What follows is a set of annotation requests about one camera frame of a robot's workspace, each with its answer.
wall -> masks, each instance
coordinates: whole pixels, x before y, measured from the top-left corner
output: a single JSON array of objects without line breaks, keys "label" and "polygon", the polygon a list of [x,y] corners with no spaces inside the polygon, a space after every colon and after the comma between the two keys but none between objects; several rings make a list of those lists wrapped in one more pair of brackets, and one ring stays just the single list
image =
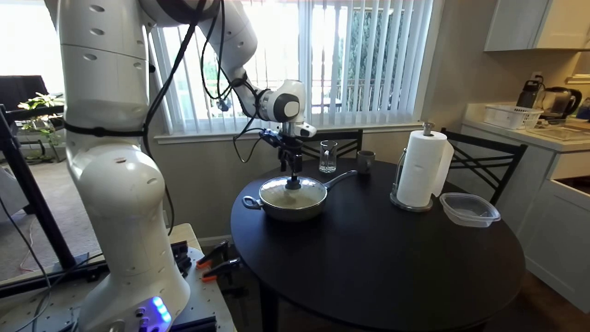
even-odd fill
[{"label": "wall", "polygon": [[548,85],[574,74],[574,52],[485,54],[495,8],[496,0],[447,0],[426,102],[436,126],[458,128],[469,102],[515,102],[531,72]]}]

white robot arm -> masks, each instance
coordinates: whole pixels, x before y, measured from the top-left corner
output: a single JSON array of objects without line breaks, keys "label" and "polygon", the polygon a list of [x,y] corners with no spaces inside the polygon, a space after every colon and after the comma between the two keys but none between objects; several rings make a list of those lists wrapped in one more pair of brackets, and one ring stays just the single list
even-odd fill
[{"label": "white robot arm", "polygon": [[244,65],[255,56],[259,41],[240,0],[141,0],[155,24],[198,24],[222,59],[222,70],[251,118],[281,122],[286,137],[314,137],[316,128],[303,122],[303,87],[286,81],[281,89],[257,89]]},{"label": "white robot arm", "polygon": [[[283,122],[284,137],[314,137],[303,122],[301,85],[259,91],[244,70],[257,37],[240,0],[47,0],[61,39],[67,96],[67,157],[109,264],[85,299],[78,330],[166,330],[190,288],[168,244],[165,179],[142,152],[148,116],[150,24],[192,22],[211,32],[222,69],[251,118]],[[146,323],[150,305],[166,316]]]}]

black table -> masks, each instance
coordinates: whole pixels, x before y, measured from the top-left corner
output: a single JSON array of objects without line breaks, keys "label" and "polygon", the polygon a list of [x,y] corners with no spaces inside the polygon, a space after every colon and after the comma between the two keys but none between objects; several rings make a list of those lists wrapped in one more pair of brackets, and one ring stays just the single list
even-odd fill
[{"label": "black table", "polygon": [[[257,196],[268,177],[240,192],[233,238],[260,281],[264,330],[277,330],[279,297],[375,330],[482,327],[513,303],[524,255],[504,222],[460,227],[439,201],[428,212],[402,211],[389,201],[397,166],[377,163],[371,172],[332,187],[325,212],[310,222],[244,209],[242,196]],[[321,179],[316,166],[307,164],[307,174]]]}]

curtain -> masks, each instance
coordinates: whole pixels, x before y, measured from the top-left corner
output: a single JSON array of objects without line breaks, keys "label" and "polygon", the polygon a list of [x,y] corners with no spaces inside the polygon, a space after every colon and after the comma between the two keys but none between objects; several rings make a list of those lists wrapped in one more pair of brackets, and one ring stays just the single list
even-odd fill
[{"label": "curtain", "polygon": [[[246,65],[259,89],[305,85],[305,115],[316,128],[367,128],[419,120],[428,76],[425,54],[436,0],[246,0],[259,50]],[[155,28],[153,52],[166,80],[187,26]],[[218,85],[218,59],[196,33],[166,98],[172,135],[238,133],[248,118],[235,94],[224,105],[201,85]]]}]

box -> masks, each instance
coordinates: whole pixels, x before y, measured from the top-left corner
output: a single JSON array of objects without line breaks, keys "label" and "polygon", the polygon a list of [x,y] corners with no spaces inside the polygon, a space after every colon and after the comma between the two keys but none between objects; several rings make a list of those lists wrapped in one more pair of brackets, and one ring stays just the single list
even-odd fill
[{"label": "box", "polygon": [[526,109],[506,104],[485,105],[485,124],[511,131],[533,129],[541,115],[541,109]]}]

